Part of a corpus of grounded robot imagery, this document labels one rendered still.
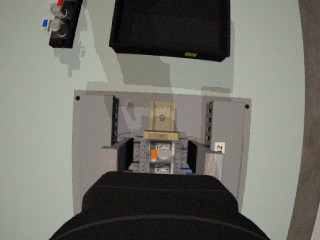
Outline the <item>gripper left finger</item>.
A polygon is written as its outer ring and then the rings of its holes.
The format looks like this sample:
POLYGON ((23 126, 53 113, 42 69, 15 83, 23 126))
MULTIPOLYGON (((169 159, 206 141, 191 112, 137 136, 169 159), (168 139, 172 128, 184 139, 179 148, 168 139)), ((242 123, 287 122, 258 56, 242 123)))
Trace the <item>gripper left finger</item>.
POLYGON ((127 171, 133 162, 134 138, 126 137, 99 149, 99 178, 109 171, 127 171))

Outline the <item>black rectangular tray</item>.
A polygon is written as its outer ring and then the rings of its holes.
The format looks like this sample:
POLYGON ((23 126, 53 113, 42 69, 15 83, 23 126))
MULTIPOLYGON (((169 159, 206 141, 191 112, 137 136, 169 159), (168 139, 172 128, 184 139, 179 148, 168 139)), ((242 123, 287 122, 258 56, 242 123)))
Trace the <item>black rectangular tray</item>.
POLYGON ((230 57, 230 0, 115 0, 109 47, 222 62, 230 57))

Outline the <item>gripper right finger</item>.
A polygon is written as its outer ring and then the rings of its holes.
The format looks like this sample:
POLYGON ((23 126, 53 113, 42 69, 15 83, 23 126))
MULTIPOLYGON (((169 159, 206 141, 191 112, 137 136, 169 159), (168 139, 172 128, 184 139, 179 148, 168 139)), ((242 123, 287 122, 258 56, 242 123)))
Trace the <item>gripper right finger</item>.
POLYGON ((196 140, 188 140, 187 164, 193 174, 210 175, 222 183, 224 153, 212 151, 196 140))

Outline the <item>grey mounting plate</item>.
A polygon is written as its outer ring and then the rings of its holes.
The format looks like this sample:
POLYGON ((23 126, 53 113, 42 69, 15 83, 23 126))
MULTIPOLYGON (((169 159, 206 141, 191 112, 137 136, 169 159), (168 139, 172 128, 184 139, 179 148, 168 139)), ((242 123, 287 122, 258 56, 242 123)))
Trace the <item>grey mounting plate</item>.
POLYGON ((246 181, 251 99, 119 91, 74 90, 72 120, 72 192, 74 216, 80 213, 80 116, 82 94, 115 95, 119 98, 117 142, 126 137, 143 136, 144 130, 178 131, 180 138, 205 144, 206 106, 212 100, 244 102, 243 143, 238 183, 237 202, 241 213, 246 181), (131 100, 133 106, 125 107, 131 100))

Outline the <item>grey relay with orange button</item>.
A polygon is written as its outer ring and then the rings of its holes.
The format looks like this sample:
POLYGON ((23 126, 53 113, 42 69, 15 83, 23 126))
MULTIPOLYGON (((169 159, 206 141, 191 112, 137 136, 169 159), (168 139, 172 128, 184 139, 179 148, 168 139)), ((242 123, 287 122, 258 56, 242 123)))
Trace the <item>grey relay with orange button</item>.
POLYGON ((169 141, 150 141, 148 163, 173 164, 174 145, 169 141))

